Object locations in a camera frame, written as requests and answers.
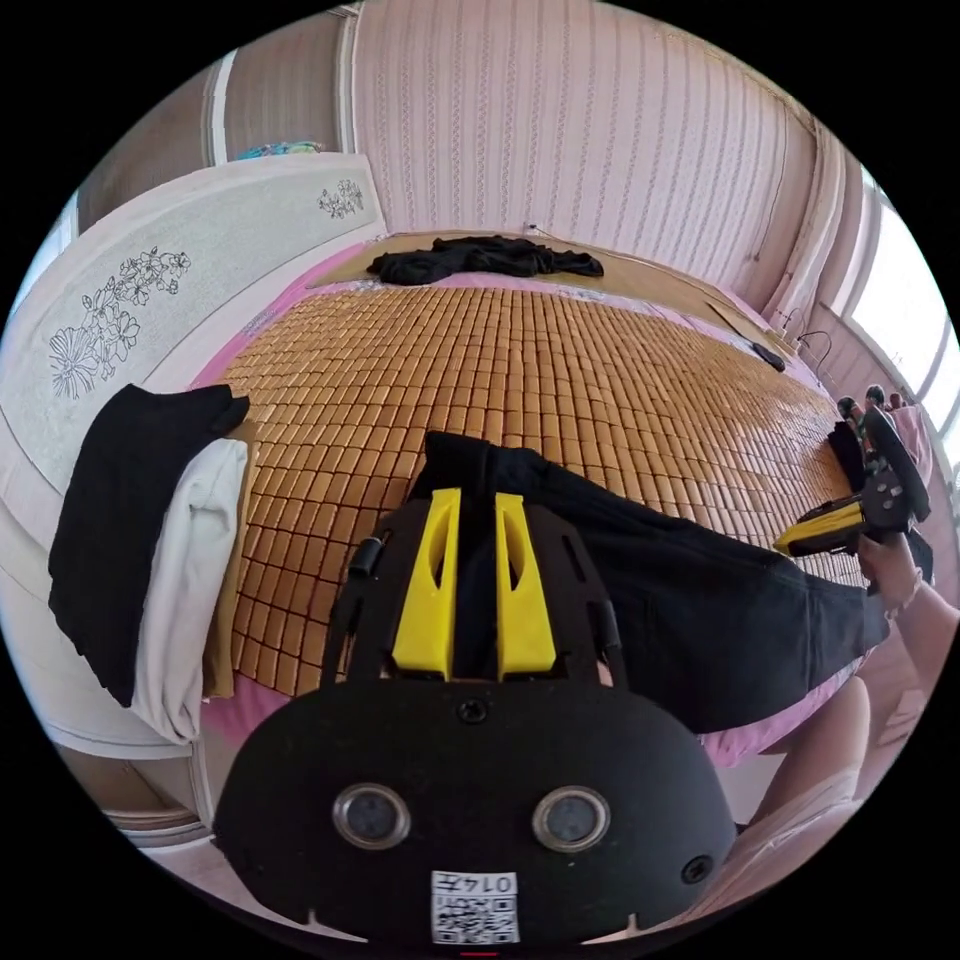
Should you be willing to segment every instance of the black device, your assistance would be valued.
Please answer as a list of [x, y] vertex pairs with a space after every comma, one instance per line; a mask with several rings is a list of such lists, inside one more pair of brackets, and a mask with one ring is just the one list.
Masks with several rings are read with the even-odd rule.
[[264, 906], [385, 952], [547, 956], [679, 915], [736, 838], [712, 764], [626, 688], [576, 530], [520, 497], [491, 505], [497, 679], [453, 675], [459, 510], [436, 491], [357, 548], [320, 687], [244, 744], [218, 847]]

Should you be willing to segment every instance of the pink wall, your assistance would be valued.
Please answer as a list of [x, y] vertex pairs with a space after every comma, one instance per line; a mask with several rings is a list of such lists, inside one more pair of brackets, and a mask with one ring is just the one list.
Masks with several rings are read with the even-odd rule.
[[814, 140], [676, 33], [591, 0], [367, 0], [357, 149], [388, 228], [533, 222], [762, 309], [800, 230]]

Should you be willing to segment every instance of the black cable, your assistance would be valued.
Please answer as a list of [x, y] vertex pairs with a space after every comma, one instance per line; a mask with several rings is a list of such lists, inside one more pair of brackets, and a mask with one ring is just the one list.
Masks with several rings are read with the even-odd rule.
[[817, 361], [816, 369], [813, 371], [814, 376], [815, 376], [815, 377], [817, 378], [817, 380], [819, 381], [819, 380], [820, 380], [820, 367], [821, 367], [821, 365], [823, 364], [823, 361], [826, 360], [828, 356], [830, 356], [830, 351], [833, 349], [833, 337], [831, 337], [830, 334], [827, 333], [826, 330], [810, 330], [810, 331], [808, 331], [807, 333], [801, 333], [800, 336], [797, 337], [797, 343], [804, 343], [804, 344], [806, 344], [806, 343], [807, 343], [807, 337], [812, 337], [812, 336], [813, 336], [814, 334], [816, 334], [816, 333], [819, 333], [821, 336], [824, 336], [824, 337], [827, 338], [827, 350], [826, 350], [826, 353], [824, 353], [824, 355]]

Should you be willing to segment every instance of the black towel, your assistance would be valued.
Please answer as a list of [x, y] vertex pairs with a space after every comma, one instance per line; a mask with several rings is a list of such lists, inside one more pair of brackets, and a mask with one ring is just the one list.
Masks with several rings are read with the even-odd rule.
[[434, 240], [432, 250], [384, 253], [367, 267], [384, 283], [403, 287], [436, 283], [455, 273], [502, 273], [535, 277], [545, 273], [575, 273], [602, 277], [603, 265], [587, 253], [563, 253], [522, 238], [462, 237]]
[[428, 433], [425, 450], [411, 498], [462, 493], [457, 644], [478, 671], [495, 656], [497, 492], [577, 528], [616, 611], [630, 689], [694, 733], [774, 716], [887, 636], [866, 590], [625, 500], [532, 450], [444, 433]]
[[226, 386], [157, 395], [130, 385], [107, 401], [80, 447], [50, 548], [49, 606], [124, 707], [133, 699], [143, 604], [177, 483], [249, 408]]

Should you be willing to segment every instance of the floral pattern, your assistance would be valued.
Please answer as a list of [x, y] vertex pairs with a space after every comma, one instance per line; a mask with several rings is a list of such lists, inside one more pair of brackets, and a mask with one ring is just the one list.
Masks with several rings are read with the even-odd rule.
[[363, 191], [355, 180], [341, 180], [336, 193], [324, 190], [317, 200], [317, 206], [325, 210], [334, 220], [343, 220], [348, 213], [363, 210]]
[[94, 389], [97, 377], [109, 380], [116, 365], [126, 362], [137, 345], [140, 323], [130, 310], [145, 306], [154, 291], [175, 296], [180, 290], [190, 258], [158, 250], [154, 247], [124, 260], [92, 297], [80, 298], [86, 311], [80, 323], [61, 327], [50, 338], [53, 389], [58, 397], [76, 400]]

